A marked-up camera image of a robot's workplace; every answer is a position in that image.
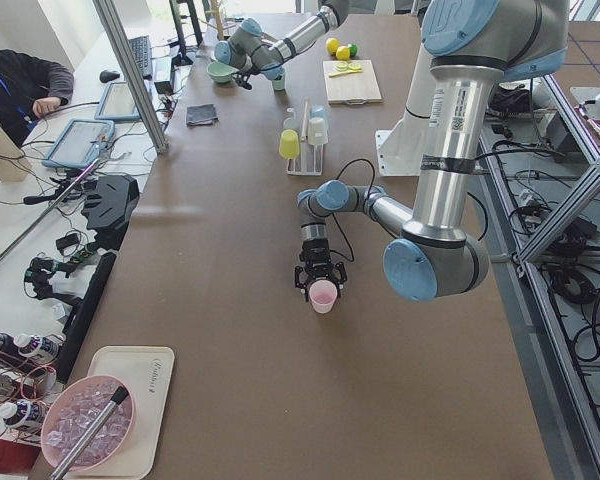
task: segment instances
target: green bowl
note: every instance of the green bowl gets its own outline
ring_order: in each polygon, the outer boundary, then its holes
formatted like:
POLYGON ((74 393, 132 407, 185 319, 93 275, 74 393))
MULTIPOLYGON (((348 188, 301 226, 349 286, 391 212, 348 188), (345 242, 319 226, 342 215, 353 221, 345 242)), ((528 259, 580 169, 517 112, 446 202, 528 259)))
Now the green bowl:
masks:
POLYGON ((231 75, 236 73, 237 71, 237 68, 234 68, 222 62, 213 62, 210 63, 207 67, 207 74, 216 83, 227 83, 231 81, 231 75))

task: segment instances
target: black mouse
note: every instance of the black mouse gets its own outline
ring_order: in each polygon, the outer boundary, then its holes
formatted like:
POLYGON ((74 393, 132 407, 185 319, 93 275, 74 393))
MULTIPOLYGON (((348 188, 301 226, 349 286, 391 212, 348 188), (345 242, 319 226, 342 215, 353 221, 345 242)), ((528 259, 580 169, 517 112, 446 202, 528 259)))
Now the black mouse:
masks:
POLYGON ((100 72, 100 81, 102 83, 110 82, 116 78, 120 78, 120 72, 116 72, 115 70, 103 70, 100 72))

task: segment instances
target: lemon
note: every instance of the lemon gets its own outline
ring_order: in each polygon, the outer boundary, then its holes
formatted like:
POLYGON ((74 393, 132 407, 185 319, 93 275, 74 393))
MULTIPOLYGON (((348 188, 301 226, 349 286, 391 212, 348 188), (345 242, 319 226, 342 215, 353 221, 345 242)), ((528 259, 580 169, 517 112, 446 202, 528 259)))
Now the lemon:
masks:
POLYGON ((336 50, 336 58, 338 60, 349 60, 350 56, 351 52, 349 51, 349 47, 343 45, 336 50))
POLYGON ((327 52, 329 52, 329 55, 335 55, 336 51, 338 50, 338 47, 340 46, 340 42, 337 38, 330 37, 327 38, 325 46, 327 47, 327 52))

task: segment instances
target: pink bowl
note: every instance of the pink bowl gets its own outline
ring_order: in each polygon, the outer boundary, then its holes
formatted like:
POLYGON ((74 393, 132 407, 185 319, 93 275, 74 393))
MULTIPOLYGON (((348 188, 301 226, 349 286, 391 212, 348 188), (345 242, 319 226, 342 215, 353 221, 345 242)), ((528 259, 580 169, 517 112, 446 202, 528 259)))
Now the pink bowl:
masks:
MULTIPOLYGON (((44 455, 44 458, 47 460, 47 462, 51 464, 51 466, 56 467, 58 463, 60 463, 60 460, 62 460, 62 450, 58 447, 49 445, 48 443, 49 433, 57 429, 57 424, 60 420, 67 419, 66 417, 61 416, 60 412, 73 403, 74 397, 76 397, 76 395, 83 393, 88 387, 97 386, 103 383, 115 383, 117 385, 124 386, 124 384, 119 379, 111 375, 94 375, 91 377, 85 377, 81 380, 78 380, 76 383, 69 386, 65 391, 63 391, 57 398, 57 400, 53 402, 51 408, 49 408, 49 411, 45 416, 44 423, 42 424, 42 431, 40 432, 40 446, 42 448, 42 454, 44 455)), ((135 405, 133 403, 133 398, 131 397, 131 394, 129 394, 129 397, 125 399, 124 402, 122 402, 122 405, 124 405, 125 407, 131 406, 131 417, 129 427, 127 428, 126 432, 122 437, 122 440, 120 440, 118 445, 113 449, 111 453, 109 453, 109 455, 104 457, 99 462, 86 466, 74 465, 69 471, 84 472, 86 470, 89 470, 93 467, 103 464, 112 455, 114 455, 116 451, 118 451, 120 446, 124 443, 124 440, 129 435, 129 432, 133 427, 136 415, 135 405)))

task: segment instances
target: white tray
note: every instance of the white tray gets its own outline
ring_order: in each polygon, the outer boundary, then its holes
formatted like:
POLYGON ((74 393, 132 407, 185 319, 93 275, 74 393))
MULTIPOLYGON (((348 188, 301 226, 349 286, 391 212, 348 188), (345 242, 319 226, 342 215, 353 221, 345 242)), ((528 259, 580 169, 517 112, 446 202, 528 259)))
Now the white tray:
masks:
POLYGON ((135 422, 120 449, 102 465, 67 478, 125 478, 139 480, 153 467, 160 425, 175 355, 168 347, 102 347, 91 360, 88 375, 119 378, 131 393, 135 422))

